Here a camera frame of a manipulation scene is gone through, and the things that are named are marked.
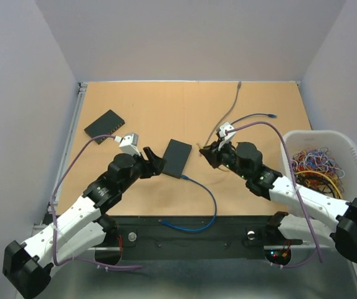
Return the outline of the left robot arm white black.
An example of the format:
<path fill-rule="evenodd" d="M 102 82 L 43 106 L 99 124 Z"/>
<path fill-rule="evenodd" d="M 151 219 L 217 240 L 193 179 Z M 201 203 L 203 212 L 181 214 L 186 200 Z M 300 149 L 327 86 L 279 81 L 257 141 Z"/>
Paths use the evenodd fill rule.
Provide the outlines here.
<path fill-rule="evenodd" d="M 6 246 L 3 275 L 23 298 L 38 296 L 58 267 L 95 245 L 112 245 L 117 240 L 118 231 L 107 211 L 135 181 L 160 175 L 164 165 L 165 160 L 149 147 L 139 154 L 116 155 L 107 170 L 53 223 L 23 242 L 13 240 Z"/>

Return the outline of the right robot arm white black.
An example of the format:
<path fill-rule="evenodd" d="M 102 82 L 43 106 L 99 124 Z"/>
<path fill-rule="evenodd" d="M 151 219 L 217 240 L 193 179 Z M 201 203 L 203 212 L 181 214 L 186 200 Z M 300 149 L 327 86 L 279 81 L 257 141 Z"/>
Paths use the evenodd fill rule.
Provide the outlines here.
<path fill-rule="evenodd" d="M 286 239 L 311 240 L 333 246 L 344 258 L 357 263 L 357 198 L 335 199 L 299 186 L 262 162 L 262 153 L 249 142 L 237 146 L 213 142 L 199 152 L 213 167 L 225 166 L 245 180 L 250 192 L 273 202 L 305 211 L 304 218 L 284 215 L 265 228 L 266 238 L 279 243 Z"/>

